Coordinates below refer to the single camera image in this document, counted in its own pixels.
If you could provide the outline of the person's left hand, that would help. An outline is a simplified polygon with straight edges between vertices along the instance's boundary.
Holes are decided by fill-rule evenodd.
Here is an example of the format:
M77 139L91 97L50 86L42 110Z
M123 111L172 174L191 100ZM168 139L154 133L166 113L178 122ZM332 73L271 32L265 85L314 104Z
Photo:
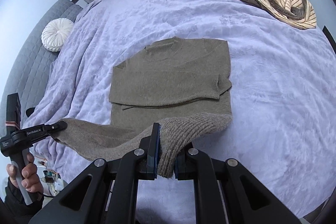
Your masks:
M34 164L34 156L29 152L27 154L28 164L22 169L23 180L21 182L22 186L26 191L30 193L43 193L43 186L40 178L37 174L37 166ZM15 178L16 171L15 166L8 164L6 166L6 171L9 176L9 182L16 188L19 188L17 180Z

